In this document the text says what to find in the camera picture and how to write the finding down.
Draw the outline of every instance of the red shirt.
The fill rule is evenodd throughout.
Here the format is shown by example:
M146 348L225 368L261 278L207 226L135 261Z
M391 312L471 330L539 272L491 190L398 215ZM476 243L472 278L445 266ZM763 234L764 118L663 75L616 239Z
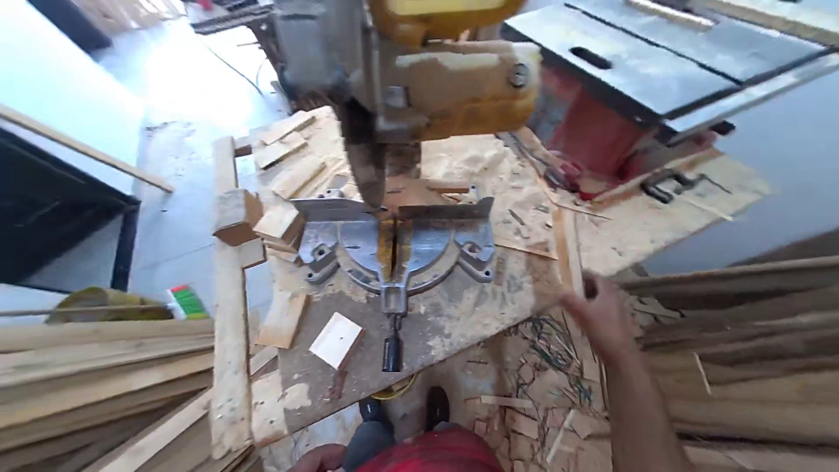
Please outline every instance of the red shirt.
M503 472L489 445L462 427L425 433L362 464L357 472Z

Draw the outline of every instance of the plywood work surface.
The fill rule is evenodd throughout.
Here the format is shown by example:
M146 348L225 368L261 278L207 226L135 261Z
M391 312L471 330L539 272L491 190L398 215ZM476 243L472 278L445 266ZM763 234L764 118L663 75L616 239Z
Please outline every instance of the plywood work surface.
M312 197L330 185L352 186L334 114L328 108L312 113L316 120L299 131L309 145L258 175L259 195L267 210L273 202L281 204L281 198L270 190L273 178L307 158L323 160L326 170L300 190L300 197ZM254 143L258 149L258 139ZM708 174L731 194L702 183L690 193L694 200L736 218L738 212L769 193L767 184L753 170L726 155L708 152L718 156L700 164L696 172ZM495 281L476 283L456 267L438 286L410 297L409 314L400 331L404 346L403 370L399 373L381 371L383 341L390 334L390 326L381 313L378 296L355 285L340 269L328 281L312 286L305 281L307 268L269 251L274 289L309 293L311 302L300 320L294 345L279 353L279 372L272 377L272 388L253 392L254 403L275 404L282 399L286 405L284 417L272 411L274 423L270 425L257 424L261 416L254 415L252 430L260 432L255 437L257 443L271 443L299 431L520 323L534 307L553 299L561 290L563 281L556 259L541 255L558 254L551 217L557 206L549 200L527 161L492 135L461 136L423 143L422 173L428 179L467 180L477 184L482 195L495 196L490 217L495 236L508 245L531 251L497 247ZM470 197L449 194L444 198L454 203ZM551 198L574 205L571 195L554 194ZM511 210L524 224L512 216ZM587 211L604 218L576 215L581 262L585 269L603 275L614 275L721 221L714 213L680 199L663 205L640 193L608 208ZM335 370L312 354L309 347L334 312L347 317L365 333L346 362L341 398L328 400L327 389L333 385Z

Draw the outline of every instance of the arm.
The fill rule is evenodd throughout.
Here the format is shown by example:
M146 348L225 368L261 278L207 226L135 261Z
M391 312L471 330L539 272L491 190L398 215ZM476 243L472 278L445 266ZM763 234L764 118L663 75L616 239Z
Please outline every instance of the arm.
M609 281L586 275L585 300L560 304L588 336L606 367L612 464L617 472L693 472L659 386L632 335L627 297Z

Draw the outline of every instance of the bolt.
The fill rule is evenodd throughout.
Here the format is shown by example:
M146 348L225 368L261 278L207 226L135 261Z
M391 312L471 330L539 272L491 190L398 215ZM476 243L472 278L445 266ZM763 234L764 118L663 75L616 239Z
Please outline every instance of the bolt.
M526 86L529 78L530 69L521 62L513 66L513 69L510 69L508 79L510 80L510 83L513 84L513 87L521 88Z

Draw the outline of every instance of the person's foot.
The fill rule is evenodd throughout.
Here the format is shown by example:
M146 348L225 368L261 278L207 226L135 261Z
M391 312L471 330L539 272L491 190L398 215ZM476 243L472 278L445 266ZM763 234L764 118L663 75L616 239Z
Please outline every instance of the person's foot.
M381 401L371 396L364 397L358 402L358 410L363 422L380 422L393 434L393 423L388 419Z
M429 432L439 422L449 421L449 396L443 387L435 386L428 389L425 398L425 431Z

